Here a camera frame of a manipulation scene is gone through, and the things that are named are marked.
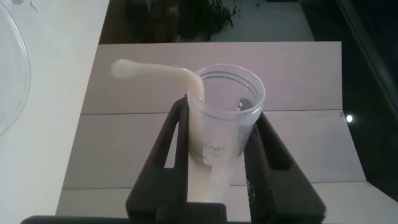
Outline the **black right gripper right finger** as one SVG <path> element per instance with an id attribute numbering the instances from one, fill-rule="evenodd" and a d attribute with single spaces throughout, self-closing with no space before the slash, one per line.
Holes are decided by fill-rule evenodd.
<path id="1" fill-rule="evenodd" d="M 321 223 L 326 206 L 264 114 L 244 150 L 253 223 Z"/>

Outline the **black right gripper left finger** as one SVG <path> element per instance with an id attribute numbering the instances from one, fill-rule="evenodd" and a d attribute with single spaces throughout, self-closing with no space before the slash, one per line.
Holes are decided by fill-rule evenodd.
<path id="1" fill-rule="evenodd" d="M 185 203 L 188 180 L 187 97 L 177 100 L 169 111 L 150 154 L 126 200 L 129 218 L 155 218 L 160 206 Z M 172 168 L 165 162 L 177 130 L 177 145 Z"/>

